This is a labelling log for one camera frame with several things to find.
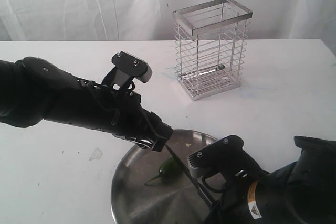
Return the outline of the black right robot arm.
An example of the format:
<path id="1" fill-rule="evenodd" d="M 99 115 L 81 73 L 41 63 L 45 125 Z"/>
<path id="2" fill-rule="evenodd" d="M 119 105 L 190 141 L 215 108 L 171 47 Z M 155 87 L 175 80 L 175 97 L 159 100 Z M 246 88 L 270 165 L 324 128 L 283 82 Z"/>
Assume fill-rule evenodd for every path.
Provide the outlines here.
<path id="1" fill-rule="evenodd" d="M 204 223 L 335 223 L 335 142 L 295 136 L 297 161 L 267 172 L 242 148 L 224 168 L 221 198 Z"/>

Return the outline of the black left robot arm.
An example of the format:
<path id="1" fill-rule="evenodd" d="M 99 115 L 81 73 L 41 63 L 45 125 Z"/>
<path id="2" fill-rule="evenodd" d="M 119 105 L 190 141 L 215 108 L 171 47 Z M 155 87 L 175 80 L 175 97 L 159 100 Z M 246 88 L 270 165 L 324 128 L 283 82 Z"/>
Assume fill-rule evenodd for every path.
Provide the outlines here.
<path id="1" fill-rule="evenodd" d="M 173 129 L 141 106 L 135 80 L 146 83 L 149 64 L 126 52 L 112 57 L 101 83 L 75 77 L 37 57 L 1 61 L 1 122 L 19 128 L 42 120 L 77 126 L 161 151 Z"/>

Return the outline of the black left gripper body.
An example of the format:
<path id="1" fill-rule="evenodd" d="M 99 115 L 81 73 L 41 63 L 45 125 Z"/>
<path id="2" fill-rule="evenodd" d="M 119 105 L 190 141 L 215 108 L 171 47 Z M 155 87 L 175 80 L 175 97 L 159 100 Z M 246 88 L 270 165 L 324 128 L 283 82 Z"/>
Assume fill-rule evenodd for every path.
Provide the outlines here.
<path id="1" fill-rule="evenodd" d="M 139 70 L 114 67 L 101 84 L 89 81 L 86 88 L 99 107 L 97 111 L 101 112 L 94 119 L 96 123 L 101 120 L 94 129 L 111 133 L 141 148 L 162 151 L 173 129 L 154 112 L 145 110 L 141 106 L 141 96 L 134 91 L 134 79 L 146 83 L 151 75 L 148 66 Z"/>

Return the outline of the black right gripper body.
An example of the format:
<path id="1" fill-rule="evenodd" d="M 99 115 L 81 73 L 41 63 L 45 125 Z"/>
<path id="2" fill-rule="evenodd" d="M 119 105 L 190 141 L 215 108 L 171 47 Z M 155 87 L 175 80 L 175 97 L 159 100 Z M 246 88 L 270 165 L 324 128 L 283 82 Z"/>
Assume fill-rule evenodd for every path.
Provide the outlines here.
<path id="1" fill-rule="evenodd" d="M 218 168 L 226 183 L 203 223 L 264 223 L 256 196 L 258 181 L 269 172 L 248 155 L 230 157 Z"/>

